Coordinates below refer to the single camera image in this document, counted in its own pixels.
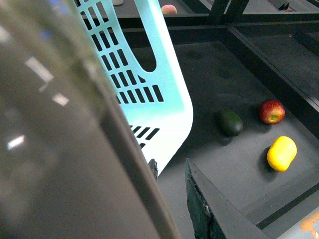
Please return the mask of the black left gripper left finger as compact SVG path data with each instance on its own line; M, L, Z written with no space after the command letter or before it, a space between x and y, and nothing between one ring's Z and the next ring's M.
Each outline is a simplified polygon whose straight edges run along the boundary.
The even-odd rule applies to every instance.
M71 0L0 3L0 236L180 237Z

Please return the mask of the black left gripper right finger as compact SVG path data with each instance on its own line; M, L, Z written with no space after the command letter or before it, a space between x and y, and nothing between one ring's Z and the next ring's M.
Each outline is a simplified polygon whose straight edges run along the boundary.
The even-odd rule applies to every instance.
M196 239L266 239L188 158L185 159L187 208Z

